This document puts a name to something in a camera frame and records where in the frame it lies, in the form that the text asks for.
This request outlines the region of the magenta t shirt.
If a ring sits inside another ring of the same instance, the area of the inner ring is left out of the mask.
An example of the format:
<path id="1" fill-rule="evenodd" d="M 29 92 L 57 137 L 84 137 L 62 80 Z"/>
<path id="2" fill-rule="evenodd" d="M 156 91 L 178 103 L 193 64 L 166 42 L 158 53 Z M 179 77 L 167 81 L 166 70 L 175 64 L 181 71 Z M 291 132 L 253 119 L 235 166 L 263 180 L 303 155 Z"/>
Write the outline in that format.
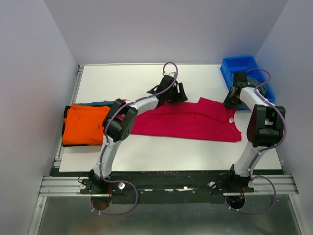
<path id="1" fill-rule="evenodd" d="M 204 141 L 238 142 L 236 113 L 223 103 L 201 97 L 197 103 L 166 104 L 137 116 L 131 134 Z"/>

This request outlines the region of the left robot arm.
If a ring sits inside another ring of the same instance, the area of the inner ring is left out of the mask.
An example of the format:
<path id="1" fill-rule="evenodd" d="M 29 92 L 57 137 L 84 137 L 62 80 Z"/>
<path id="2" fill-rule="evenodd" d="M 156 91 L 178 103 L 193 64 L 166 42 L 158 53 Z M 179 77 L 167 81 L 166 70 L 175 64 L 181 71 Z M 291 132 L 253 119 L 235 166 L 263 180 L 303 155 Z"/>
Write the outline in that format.
<path id="1" fill-rule="evenodd" d="M 131 133 L 138 115 L 159 108 L 166 103 L 185 102 L 187 96 L 182 83 L 177 82 L 177 72 L 163 73 L 159 85 L 149 90 L 145 96 L 133 101 L 117 99 L 103 120 L 103 143 L 96 165 L 89 172 L 91 187 L 97 193 L 104 193 L 109 186 L 106 179 L 112 172 L 112 164 L 117 150 Z"/>

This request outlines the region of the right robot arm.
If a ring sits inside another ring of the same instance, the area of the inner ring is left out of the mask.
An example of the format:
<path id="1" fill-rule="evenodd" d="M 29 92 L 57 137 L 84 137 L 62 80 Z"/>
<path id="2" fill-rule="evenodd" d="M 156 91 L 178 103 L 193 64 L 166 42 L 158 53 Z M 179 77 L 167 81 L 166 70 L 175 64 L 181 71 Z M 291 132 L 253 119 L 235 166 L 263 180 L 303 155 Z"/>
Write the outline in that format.
<path id="1" fill-rule="evenodd" d="M 286 109 L 274 105 L 260 93 L 259 88 L 265 84 L 253 86 L 246 71 L 235 72 L 233 86 L 224 100 L 226 109 L 235 110 L 245 104 L 251 110 L 246 131 L 247 145 L 239 160 L 227 172 L 224 182 L 231 192 L 253 181 L 252 173 L 261 157 L 279 146 L 286 137 Z"/>

